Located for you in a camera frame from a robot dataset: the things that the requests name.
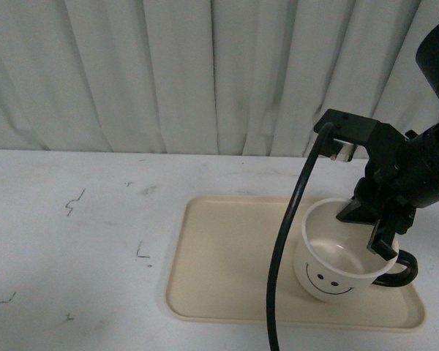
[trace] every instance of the robotic arm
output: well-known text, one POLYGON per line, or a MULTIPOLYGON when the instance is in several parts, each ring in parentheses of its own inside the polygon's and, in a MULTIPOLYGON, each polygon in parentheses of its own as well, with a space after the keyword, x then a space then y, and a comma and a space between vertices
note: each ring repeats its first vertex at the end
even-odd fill
MULTIPOLYGON (((416 62, 439 99, 439 25, 421 43, 416 62)), ((335 143, 324 148, 322 155, 336 158, 346 153, 350 161, 356 147, 337 140, 363 146, 369 155, 353 200, 337 218, 374 225, 367 247, 390 260, 397 256, 391 248, 395 233, 407 232, 417 208, 439 201, 439 123, 420 135, 413 130, 402 135, 390 124, 327 110, 314 131, 327 122, 334 125, 335 143)))

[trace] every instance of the beige tray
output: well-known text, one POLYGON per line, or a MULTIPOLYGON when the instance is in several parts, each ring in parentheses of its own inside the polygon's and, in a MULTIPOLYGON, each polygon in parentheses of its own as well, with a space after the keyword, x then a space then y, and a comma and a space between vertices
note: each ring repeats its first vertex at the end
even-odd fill
MULTIPOLYGON (((414 331, 426 317, 415 287, 371 286, 357 302, 324 303, 309 295, 293 272, 292 256, 304 198, 288 236, 277 285, 277 321, 294 325, 414 331)), ((265 321, 271 252, 289 199, 201 196, 187 205, 165 291, 172 313, 196 322, 265 321)))

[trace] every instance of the white curtain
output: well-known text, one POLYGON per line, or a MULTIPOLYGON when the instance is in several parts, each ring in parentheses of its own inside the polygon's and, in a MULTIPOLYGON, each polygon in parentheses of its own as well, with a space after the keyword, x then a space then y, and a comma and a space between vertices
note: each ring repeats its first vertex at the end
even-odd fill
POLYGON ((439 0, 2 0, 0 148, 301 156, 328 108, 422 132, 438 23, 439 0))

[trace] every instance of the black cable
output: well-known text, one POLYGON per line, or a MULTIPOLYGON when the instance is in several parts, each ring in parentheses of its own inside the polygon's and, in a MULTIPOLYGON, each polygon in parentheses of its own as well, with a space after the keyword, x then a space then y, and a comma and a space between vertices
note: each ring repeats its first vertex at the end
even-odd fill
POLYGON ((275 296, 277 292, 277 280, 279 264, 283 255, 283 249, 285 248, 286 238, 290 231, 290 227, 293 224, 293 218, 301 202, 304 189, 306 188, 307 181, 309 180, 310 173, 314 168, 315 162, 319 156, 319 151, 322 149, 323 144, 328 140, 328 136, 334 125, 330 122, 325 123, 319 131, 317 140, 312 147, 312 150, 307 157, 306 163, 302 168, 299 179, 294 188, 293 195, 291 196, 288 208, 286 208, 285 215, 283 217, 281 226, 279 228, 277 240, 273 248, 273 254, 271 256, 269 278, 266 283, 266 327, 269 333, 269 343, 271 351, 279 351, 278 335, 277 335, 277 321, 275 320, 275 296))

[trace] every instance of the black mug handle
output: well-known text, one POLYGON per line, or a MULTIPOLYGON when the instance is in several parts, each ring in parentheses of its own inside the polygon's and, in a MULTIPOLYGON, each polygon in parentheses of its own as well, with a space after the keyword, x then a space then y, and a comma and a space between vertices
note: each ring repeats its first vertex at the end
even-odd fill
POLYGON ((410 284, 418 275, 418 261, 411 253, 399 250, 397 263, 406 268, 400 273, 385 273, 378 276, 372 283, 381 287, 404 287, 410 284))

